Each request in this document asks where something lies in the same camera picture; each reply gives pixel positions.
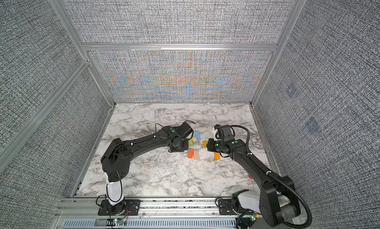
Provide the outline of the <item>orange wood block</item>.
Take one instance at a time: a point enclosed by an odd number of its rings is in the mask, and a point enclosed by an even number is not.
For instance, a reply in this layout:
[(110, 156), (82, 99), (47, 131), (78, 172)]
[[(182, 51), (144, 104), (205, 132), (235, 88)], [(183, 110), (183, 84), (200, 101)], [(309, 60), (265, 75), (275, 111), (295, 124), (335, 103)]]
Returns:
[(214, 159), (215, 160), (220, 160), (220, 154), (218, 154), (218, 153), (214, 153)]

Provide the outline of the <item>red-orange wood block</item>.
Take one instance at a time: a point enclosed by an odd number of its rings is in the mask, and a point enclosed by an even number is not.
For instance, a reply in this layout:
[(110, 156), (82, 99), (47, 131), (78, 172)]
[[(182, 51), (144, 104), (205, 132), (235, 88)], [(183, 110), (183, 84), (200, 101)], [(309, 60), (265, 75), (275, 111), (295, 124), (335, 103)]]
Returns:
[(188, 151), (188, 158), (189, 159), (193, 159), (193, 157), (194, 157), (194, 150), (193, 149), (189, 149), (189, 151)]

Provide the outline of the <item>natural tan wood block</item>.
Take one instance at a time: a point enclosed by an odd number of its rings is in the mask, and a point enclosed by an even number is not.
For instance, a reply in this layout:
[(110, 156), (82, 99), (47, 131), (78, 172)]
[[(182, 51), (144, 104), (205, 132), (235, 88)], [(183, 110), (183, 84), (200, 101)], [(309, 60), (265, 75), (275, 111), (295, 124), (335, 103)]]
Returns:
[(199, 151), (195, 150), (194, 151), (194, 160), (199, 160), (199, 159), (200, 159)]

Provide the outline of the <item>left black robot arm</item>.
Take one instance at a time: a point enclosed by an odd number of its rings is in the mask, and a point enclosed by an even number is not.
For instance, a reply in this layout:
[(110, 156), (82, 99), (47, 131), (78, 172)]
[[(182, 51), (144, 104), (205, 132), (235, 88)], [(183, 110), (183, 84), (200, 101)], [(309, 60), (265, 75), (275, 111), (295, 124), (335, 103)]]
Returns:
[(152, 150), (168, 147), (169, 152), (184, 152), (189, 148), (189, 138), (194, 135), (192, 127), (165, 126), (157, 132), (129, 141), (114, 139), (101, 158), (103, 172), (106, 174), (106, 206), (110, 215), (120, 215), (126, 210), (122, 179), (127, 176), (131, 161)]

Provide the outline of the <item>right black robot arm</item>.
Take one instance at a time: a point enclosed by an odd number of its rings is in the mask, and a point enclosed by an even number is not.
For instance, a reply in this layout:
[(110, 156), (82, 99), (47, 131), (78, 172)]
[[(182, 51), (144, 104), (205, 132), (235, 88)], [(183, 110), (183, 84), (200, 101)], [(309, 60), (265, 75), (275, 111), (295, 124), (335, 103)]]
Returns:
[(254, 156), (245, 142), (235, 139), (209, 139), (207, 150), (228, 155), (239, 163), (259, 186), (259, 196), (250, 194), (248, 189), (233, 193), (230, 207), (236, 213), (256, 212), (271, 227), (284, 224), (302, 229), (310, 226), (310, 209), (296, 192), (293, 181), (266, 167)]

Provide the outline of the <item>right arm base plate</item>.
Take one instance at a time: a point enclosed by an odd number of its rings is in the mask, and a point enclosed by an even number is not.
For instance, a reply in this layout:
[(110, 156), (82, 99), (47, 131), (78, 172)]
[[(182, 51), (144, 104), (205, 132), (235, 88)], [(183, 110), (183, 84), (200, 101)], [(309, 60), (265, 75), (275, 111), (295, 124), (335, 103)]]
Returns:
[(215, 204), (218, 207), (220, 215), (241, 215), (248, 210), (248, 213), (261, 215), (258, 199), (243, 198), (216, 198)]

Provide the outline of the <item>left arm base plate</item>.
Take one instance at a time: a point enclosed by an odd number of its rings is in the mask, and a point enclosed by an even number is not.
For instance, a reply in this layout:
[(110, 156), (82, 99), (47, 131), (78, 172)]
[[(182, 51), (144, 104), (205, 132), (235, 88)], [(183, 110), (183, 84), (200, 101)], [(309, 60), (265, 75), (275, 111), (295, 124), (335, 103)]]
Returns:
[(106, 199), (100, 204), (98, 216), (137, 216), (141, 201), (138, 199), (124, 200), (116, 205), (111, 205)]

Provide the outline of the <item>aluminium mounting rail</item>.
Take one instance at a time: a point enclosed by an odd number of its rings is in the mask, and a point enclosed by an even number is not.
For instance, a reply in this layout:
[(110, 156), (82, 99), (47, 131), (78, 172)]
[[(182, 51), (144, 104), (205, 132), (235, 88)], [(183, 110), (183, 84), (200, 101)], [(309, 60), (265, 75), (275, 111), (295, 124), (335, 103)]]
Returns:
[[(55, 218), (101, 218), (99, 205), (103, 197), (75, 197), (61, 200)], [(137, 216), (131, 218), (221, 218), (216, 197), (126, 197), (141, 201)]]

